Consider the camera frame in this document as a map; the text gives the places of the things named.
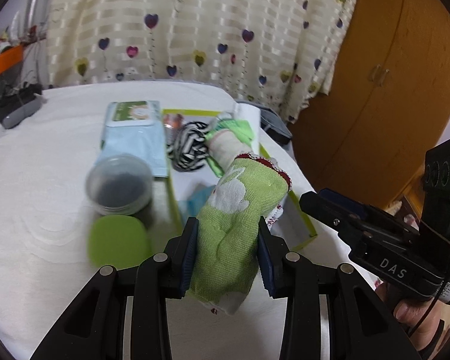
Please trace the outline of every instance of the wardrobe door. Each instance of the wardrobe door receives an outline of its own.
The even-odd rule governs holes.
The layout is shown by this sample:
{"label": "wardrobe door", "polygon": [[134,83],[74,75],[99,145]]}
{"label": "wardrobe door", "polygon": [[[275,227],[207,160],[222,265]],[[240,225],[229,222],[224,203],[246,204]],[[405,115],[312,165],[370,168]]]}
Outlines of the wardrobe door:
{"label": "wardrobe door", "polygon": [[[403,0],[357,0],[342,44],[330,95],[310,100],[290,126],[295,156],[314,184],[358,118],[373,89],[370,77],[383,66],[400,18]],[[376,68],[376,77],[380,69]]]}
{"label": "wardrobe door", "polygon": [[394,43],[370,100],[317,181],[386,206],[436,145],[450,117],[450,14],[440,0],[404,0]]}

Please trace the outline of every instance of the door handle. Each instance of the door handle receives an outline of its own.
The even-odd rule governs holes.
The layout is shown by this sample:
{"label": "door handle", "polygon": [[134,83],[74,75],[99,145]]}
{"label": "door handle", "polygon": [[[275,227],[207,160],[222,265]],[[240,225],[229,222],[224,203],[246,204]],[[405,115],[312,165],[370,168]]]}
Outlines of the door handle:
{"label": "door handle", "polygon": [[385,78],[387,77],[387,74],[390,70],[389,69],[385,69],[382,73],[382,75],[380,76],[380,81],[378,82],[378,86],[383,86],[383,83],[385,82]]}
{"label": "door handle", "polygon": [[375,66],[371,73],[370,73],[370,77],[368,78],[370,81],[372,81],[372,83],[375,81],[375,78],[377,77],[377,73],[380,70],[382,66],[380,64],[378,64],[377,66]]}

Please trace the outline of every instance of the blue gripper pad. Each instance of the blue gripper pad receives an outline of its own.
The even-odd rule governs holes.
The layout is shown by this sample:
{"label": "blue gripper pad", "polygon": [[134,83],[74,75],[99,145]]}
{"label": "blue gripper pad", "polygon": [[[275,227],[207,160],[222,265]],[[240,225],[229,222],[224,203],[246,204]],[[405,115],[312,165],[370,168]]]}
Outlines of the blue gripper pad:
{"label": "blue gripper pad", "polygon": [[198,220],[194,219],[193,223],[190,225],[193,226],[193,228],[191,230],[187,250],[183,258],[182,274],[180,281],[180,291],[182,296],[185,296],[185,292],[187,292],[187,290],[190,288],[190,282],[192,280],[193,266],[195,265],[195,257],[197,256],[198,223],[199,223]]}
{"label": "blue gripper pad", "polygon": [[275,295],[274,270],[270,254],[265,245],[265,240],[260,231],[258,233],[257,258],[260,273],[262,274],[263,286],[268,291],[268,295],[273,297]]}

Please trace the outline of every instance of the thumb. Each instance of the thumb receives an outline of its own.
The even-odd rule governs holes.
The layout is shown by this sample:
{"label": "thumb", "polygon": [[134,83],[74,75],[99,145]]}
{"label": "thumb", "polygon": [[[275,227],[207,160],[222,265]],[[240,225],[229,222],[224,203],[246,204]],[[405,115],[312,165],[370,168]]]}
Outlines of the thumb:
{"label": "thumb", "polygon": [[[409,327],[415,326],[427,311],[431,301],[416,302],[401,300],[394,310],[395,318]],[[440,323],[440,303],[436,303],[422,324],[418,327],[410,340],[417,350],[425,348],[433,339]]]}

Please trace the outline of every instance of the human hand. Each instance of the human hand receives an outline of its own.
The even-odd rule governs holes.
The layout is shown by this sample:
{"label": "human hand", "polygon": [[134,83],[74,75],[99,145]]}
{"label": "human hand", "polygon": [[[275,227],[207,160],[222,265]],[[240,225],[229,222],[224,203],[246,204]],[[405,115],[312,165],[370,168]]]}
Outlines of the human hand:
{"label": "human hand", "polygon": [[[387,288],[388,283],[382,283],[375,290],[375,293],[382,302],[385,302],[385,299],[387,298]],[[395,307],[393,312],[394,317],[400,323],[413,327],[417,324],[425,311],[427,311],[431,302],[431,300],[428,302],[417,302],[412,299],[401,300]],[[437,302],[435,306],[433,306],[430,314],[425,318],[425,321],[422,322],[416,332],[410,337],[410,341],[416,350],[422,350],[432,341],[440,323],[440,308],[441,303]]]}

